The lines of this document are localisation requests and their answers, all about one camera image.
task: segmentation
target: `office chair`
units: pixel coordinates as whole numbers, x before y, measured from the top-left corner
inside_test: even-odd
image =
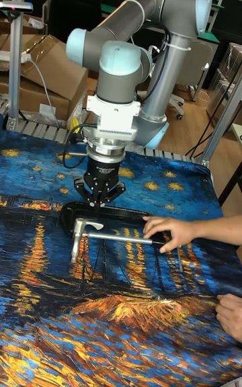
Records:
[[[101,0],[51,0],[48,34],[66,43],[75,28],[92,30],[101,21]]]
[[[154,51],[159,52],[159,49],[156,46],[151,45],[149,47],[149,53],[151,56]],[[188,87],[195,87],[199,85],[204,72],[208,70],[210,63],[212,62],[212,57],[213,49],[209,44],[199,39],[192,40],[191,51],[186,53],[176,84]],[[152,76],[154,68],[155,64],[151,69],[150,76]],[[138,94],[145,95],[146,92],[139,91]],[[176,108],[178,111],[177,119],[181,120],[184,115],[184,111],[182,110],[184,99],[180,96],[172,94],[169,103]]]

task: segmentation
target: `wooden floor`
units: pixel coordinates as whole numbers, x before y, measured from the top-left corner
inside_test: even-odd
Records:
[[[88,89],[95,90],[97,80],[95,75],[88,79]],[[168,106],[166,114],[169,122],[169,128],[160,142],[158,148],[173,152],[175,154],[186,154],[198,142],[203,130],[208,123],[208,115],[206,113],[206,101],[209,100],[207,94],[201,92],[200,97],[204,101],[198,99],[197,102],[189,100],[190,96],[187,92],[178,92],[181,97],[186,97],[187,100],[183,106],[184,116],[178,121],[177,111],[174,107]],[[210,126],[206,135],[209,135],[213,130]],[[202,144],[195,152],[199,154],[206,144]],[[225,185],[231,178],[235,169],[241,162],[242,149],[233,135],[224,136],[219,142],[215,153],[210,162],[210,170],[214,179],[214,189],[219,197]],[[236,185],[226,202],[222,206],[225,216],[242,214],[242,193],[239,186]]]

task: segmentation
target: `robotic arm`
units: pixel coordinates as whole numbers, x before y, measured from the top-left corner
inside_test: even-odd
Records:
[[[192,38],[204,33],[212,0],[126,0],[91,32],[75,29],[67,41],[67,56],[99,72],[97,93],[87,110],[96,128],[85,130],[88,166],[77,191],[91,206],[118,197],[125,186],[118,179],[128,141],[156,148],[167,127],[165,110]],[[149,53],[127,43],[146,20],[165,27],[169,40],[158,55],[145,102],[134,96],[136,86],[151,72]]]

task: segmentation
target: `blue painted fabric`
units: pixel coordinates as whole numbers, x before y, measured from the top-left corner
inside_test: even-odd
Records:
[[[242,351],[216,320],[216,295],[241,293],[234,247],[197,240],[177,253],[128,242],[141,226],[110,224],[127,243],[84,239],[76,263],[61,227],[81,198],[63,145],[0,135],[0,386],[221,386]],[[69,164],[76,159],[67,160]],[[185,220],[222,216],[200,166],[127,153],[113,206]]]

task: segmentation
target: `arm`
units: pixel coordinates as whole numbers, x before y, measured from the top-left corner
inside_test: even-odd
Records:
[[[212,239],[232,245],[242,244],[242,215],[193,222],[170,217],[144,217],[144,220],[147,221],[143,230],[145,238],[156,232],[171,231],[172,239],[161,247],[161,253],[188,244],[195,238]]]

